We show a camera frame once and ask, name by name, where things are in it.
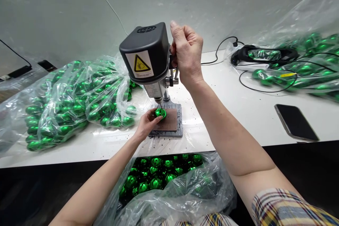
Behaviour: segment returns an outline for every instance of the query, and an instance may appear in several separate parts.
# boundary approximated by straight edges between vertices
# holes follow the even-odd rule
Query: plaid shirt sleeve
[[[339,220],[324,210],[307,203],[299,195],[268,189],[258,193],[252,203],[256,225],[338,225]]]

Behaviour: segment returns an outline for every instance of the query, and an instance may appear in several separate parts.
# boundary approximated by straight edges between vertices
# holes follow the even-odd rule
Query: warning label
[[[126,54],[128,63],[136,78],[148,78],[154,76],[148,51]]]
[[[135,72],[149,71],[150,69],[151,68],[138,55],[135,55],[134,61]]]

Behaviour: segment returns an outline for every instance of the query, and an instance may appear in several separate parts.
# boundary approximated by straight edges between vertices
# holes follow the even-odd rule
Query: wrist
[[[141,142],[143,142],[145,139],[142,135],[135,133],[131,138],[130,142],[136,145],[140,145]]]

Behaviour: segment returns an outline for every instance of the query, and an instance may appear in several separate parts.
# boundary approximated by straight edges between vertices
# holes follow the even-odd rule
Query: plastic bag
[[[256,70],[250,77],[264,86],[276,84],[289,91],[310,93],[339,102],[338,10],[339,0],[302,0],[269,31],[261,31],[260,39],[248,44],[268,49],[250,50],[251,58],[279,60],[279,51],[269,50],[275,48],[295,49],[299,57],[289,64],[270,63],[269,69]]]
[[[101,57],[89,65],[88,75],[81,81],[87,95],[87,120],[105,128],[130,127],[140,116],[138,108],[150,102],[148,96],[144,100],[132,100],[132,91],[141,89],[128,76],[127,68],[120,55],[111,58]]]
[[[74,61],[53,71],[0,105],[7,121],[2,125],[7,133],[0,140],[2,156],[19,139],[29,151],[44,150],[65,142],[88,125],[85,115],[71,111],[78,98],[68,93],[66,83],[78,78],[81,65],[81,61]]]
[[[123,207],[118,201],[118,193],[121,193],[133,165],[129,163],[94,225],[136,225],[139,221],[141,225],[159,225],[164,219],[194,221],[205,214],[222,210],[228,214],[236,205],[236,191],[226,168],[216,152],[201,155],[204,160],[202,166],[190,168],[186,174],[170,180],[163,190],[138,194]],[[189,155],[171,155],[175,156],[188,159]],[[141,165],[144,158],[138,158],[137,165]],[[161,159],[161,156],[147,159]]]

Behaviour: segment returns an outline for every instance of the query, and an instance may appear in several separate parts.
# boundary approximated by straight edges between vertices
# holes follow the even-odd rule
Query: person's right hand
[[[189,26],[179,26],[171,22],[173,43],[170,47],[173,67],[178,66],[180,80],[189,87],[203,80],[201,72],[201,52],[203,39]]]

